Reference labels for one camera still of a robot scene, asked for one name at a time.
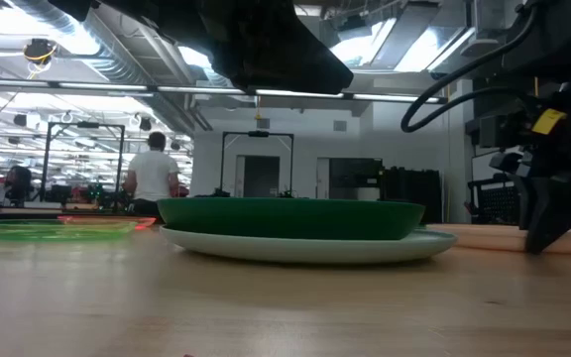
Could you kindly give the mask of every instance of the metal rack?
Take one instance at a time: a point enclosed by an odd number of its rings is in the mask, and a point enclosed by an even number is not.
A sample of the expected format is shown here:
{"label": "metal rack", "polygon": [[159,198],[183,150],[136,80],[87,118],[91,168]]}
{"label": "metal rack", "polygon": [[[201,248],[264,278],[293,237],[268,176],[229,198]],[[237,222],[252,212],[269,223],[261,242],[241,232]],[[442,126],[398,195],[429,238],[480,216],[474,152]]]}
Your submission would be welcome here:
{"label": "metal rack", "polygon": [[[52,128],[54,126],[60,126],[60,130],[52,135]],[[89,123],[89,122],[79,122],[76,124],[66,124],[66,123],[48,123],[48,134],[46,137],[46,153],[44,156],[44,169],[41,175],[41,188],[39,195],[41,202],[46,198],[46,182],[48,180],[48,159],[50,158],[50,143],[52,140],[56,139],[63,130],[69,128],[70,126],[75,126],[78,129],[99,129],[103,128],[118,128],[120,129],[120,146],[118,149],[118,173],[116,174],[116,190],[114,194],[114,213],[118,212],[118,191],[120,190],[120,174],[123,164],[123,146],[125,144],[125,126],[118,124],[100,124],[100,123]]]}

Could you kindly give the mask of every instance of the black cable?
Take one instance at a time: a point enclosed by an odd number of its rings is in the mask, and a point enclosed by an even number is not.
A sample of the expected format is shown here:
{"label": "black cable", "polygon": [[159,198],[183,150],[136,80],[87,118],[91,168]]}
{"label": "black cable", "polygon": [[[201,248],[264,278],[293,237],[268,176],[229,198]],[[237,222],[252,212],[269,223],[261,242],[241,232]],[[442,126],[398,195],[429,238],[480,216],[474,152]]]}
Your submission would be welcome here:
{"label": "black cable", "polygon": [[[534,6],[531,10],[530,17],[528,18],[527,23],[525,24],[525,27],[523,27],[523,30],[521,30],[521,32],[516,36],[516,38],[514,38],[514,40],[510,41],[509,43],[501,46],[500,48],[498,48],[496,50],[493,50],[490,53],[487,53],[487,54],[481,56],[478,59],[475,59],[474,61],[462,66],[461,68],[445,75],[440,80],[438,80],[436,83],[431,85],[428,89],[426,89],[413,103],[411,103],[411,105],[406,110],[406,113],[404,113],[404,116],[402,117],[402,121],[400,122],[400,127],[402,128],[402,130],[406,133],[412,133],[416,130],[419,130],[419,129],[423,128],[424,126],[426,126],[429,122],[433,121],[433,119],[435,119],[438,115],[446,112],[447,110],[451,109],[452,107],[454,107],[455,105],[457,105],[461,102],[469,100],[469,99],[466,99],[463,101],[459,101],[458,99],[463,98],[463,97],[467,97],[468,95],[474,94],[476,92],[471,92],[471,93],[466,94],[460,98],[457,98],[456,100],[453,100],[453,101],[449,102],[448,104],[440,107],[438,110],[434,111],[433,113],[428,115],[426,118],[418,121],[417,123],[415,123],[413,125],[409,125],[411,118],[413,118],[413,116],[415,115],[417,110],[424,103],[426,103],[426,101],[431,96],[436,94],[438,91],[442,90],[444,87],[446,87],[448,84],[452,83],[455,79],[458,79],[462,75],[476,69],[480,65],[486,64],[489,61],[494,60],[495,58],[497,58],[499,56],[503,56],[504,54],[508,53],[509,51],[514,49],[515,47],[519,46],[523,42],[523,40],[525,40],[525,38],[532,31],[532,26],[536,22],[537,16],[538,16],[538,7]],[[503,88],[501,88],[499,90],[499,92],[505,93]],[[479,96],[479,95],[487,94],[487,93],[490,93],[490,92],[486,92],[484,89],[478,90],[477,94],[471,95],[470,99],[472,99],[476,96]]]}
{"label": "black cable", "polygon": [[414,132],[415,130],[418,130],[418,129],[424,127],[425,125],[427,125],[428,123],[433,121],[433,119],[435,119],[438,116],[449,111],[454,106],[462,104],[465,101],[469,101],[471,99],[475,99],[477,97],[484,96],[484,95],[495,95],[495,94],[504,94],[504,95],[511,95],[511,96],[516,97],[517,99],[519,99],[521,101],[523,108],[528,113],[533,112],[536,104],[540,103],[535,97],[527,95],[525,92],[514,89],[514,88],[492,87],[492,88],[479,89],[479,90],[470,92],[468,94],[464,94],[458,98],[455,98],[455,99],[451,100],[450,102],[446,103],[445,105],[437,108],[437,110],[435,110],[431,114],[427,115],[424,119],[420,120],[418,123],[413,125],[412,130],[408,133]]}

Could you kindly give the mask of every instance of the green plate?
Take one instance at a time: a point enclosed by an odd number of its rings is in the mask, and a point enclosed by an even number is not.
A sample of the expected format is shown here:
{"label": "green plate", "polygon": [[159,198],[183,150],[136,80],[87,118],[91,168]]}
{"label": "green plate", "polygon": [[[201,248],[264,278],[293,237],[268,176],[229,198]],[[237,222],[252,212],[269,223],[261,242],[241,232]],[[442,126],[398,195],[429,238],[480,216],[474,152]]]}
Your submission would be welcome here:
{"label": "green plate", "polygon": [[58,219],[0,219],[0,239],[105,240],[121,238],[136,229],[136,222],[63,222]]}
{"label": "green plate", "polygon": [[411,203],[303,198],[170,198],[158,207],[174,230],[332,240],[399,240],[424,213]]}

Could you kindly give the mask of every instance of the black fabric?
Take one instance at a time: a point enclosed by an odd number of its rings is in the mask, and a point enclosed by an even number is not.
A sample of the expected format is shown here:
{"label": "black fabric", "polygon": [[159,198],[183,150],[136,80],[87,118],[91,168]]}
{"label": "black fabric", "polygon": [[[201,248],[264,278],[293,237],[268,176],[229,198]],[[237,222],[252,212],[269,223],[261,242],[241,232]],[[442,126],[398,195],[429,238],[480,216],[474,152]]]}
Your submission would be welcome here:
{"label": "black fabric", "polygon": [[158,203],[142,198],[134,200],[134,212],[143,215],[160,216]]}

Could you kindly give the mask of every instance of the person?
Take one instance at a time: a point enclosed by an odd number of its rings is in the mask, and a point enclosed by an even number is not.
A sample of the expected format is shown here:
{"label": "person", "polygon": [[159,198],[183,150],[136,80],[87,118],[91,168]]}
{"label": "person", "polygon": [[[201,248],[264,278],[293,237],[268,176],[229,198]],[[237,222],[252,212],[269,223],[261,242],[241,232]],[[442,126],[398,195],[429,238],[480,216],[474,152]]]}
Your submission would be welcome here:
{"label": "person", "polygon": [[34,199],[32,173],[28,168],[14,166],[8,171],[6,180],[0,182],[0,204],[10,205]]}
{"label": "person", "polygon": [[170,198],[177,189],[177,163],[164,153],[165,134],[154,132],[147,141],[149,152],[137,154],[129,164],[123,188],[134,193],[134,211],[139,214],[159,215],[157,201]]}

